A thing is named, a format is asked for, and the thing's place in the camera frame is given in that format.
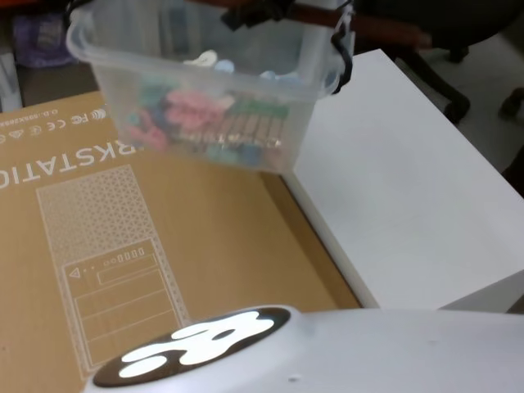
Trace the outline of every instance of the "white table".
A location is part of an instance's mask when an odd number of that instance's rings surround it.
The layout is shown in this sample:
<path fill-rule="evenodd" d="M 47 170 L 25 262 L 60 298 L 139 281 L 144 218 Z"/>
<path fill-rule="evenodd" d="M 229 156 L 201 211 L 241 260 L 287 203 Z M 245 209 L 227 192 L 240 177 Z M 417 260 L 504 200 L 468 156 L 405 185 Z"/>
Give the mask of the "white table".
<path fill-rule="evenodd" d="M 363 306 L 524 294 L 524 201 L 382 52 L 318 102 L 286 181 Z"/>

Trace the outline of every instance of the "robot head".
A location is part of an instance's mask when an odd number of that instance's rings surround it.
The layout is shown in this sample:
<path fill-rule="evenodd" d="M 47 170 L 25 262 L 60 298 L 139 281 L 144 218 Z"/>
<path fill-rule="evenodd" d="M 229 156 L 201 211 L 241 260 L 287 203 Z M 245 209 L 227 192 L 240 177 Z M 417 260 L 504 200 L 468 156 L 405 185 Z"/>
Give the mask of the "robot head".
<path fill-rule="evenodd" d="M 133 386 L 201 368 L 263 340 L 290 317 L 289 309 L 262 307 L 184 327 L 113 359 L 95 374 L 93 385 Z"/>

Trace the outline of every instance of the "plastic storage bin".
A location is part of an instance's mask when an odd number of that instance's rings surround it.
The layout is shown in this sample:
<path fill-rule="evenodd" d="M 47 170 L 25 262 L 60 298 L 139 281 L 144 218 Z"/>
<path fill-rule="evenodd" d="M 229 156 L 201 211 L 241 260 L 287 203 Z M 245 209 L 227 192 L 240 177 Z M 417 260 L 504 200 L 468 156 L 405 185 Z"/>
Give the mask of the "plastic storage bin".
<path fill-rule="evenodd" d="M 333 30 L 284 20 L 232 32 L 220 20 L 225 11 L 98 0 L 79 12 L 67 44 L 92 63 L 123 142 L 286 172 L 315 101 L 343 69 Z M 204 52 L 205 66 L 187 64 Z"/>

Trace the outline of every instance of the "black office chair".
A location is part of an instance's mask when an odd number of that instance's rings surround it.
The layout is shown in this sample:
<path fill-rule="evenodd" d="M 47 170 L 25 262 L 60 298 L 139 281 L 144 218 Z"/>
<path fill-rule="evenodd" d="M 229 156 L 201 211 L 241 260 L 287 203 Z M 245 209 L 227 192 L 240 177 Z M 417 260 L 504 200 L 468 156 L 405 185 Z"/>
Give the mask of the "black office chair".
<path fill-rule="evenodd" d="M 469 46 L 510 25 L 524 9 L 524 0 L 357 0 L 355 9 L 420 26 L 433 37 L 433 47 L 449 50 L 449 60 L 459 63 Z M 403 60 L 426 84 L 450 100 L 444 110 L 450 121 L 457 124 L 467 114 L 468 98 L 446 83 L 417 52 L 406 47 L 377 47 L 392 60 Z"/>
<path fill-rule="evenodd" d="M 521 104 L 524 101 L 524 88 L 516 88 L 513 93 L 506 98 L 500 107 L 499 114 L 502 117 L 515 117 Z"/>

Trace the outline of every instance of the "white robot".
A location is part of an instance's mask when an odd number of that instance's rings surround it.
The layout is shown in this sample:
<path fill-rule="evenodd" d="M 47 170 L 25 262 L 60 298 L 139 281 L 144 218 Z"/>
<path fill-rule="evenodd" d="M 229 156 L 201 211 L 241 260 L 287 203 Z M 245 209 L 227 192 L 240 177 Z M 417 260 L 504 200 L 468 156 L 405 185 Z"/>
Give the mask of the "white robot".
<path fill-rule="evenodd" d="M 244 309 L 113 359 L 84 393 L 524 392 L 524 317 Z"/>

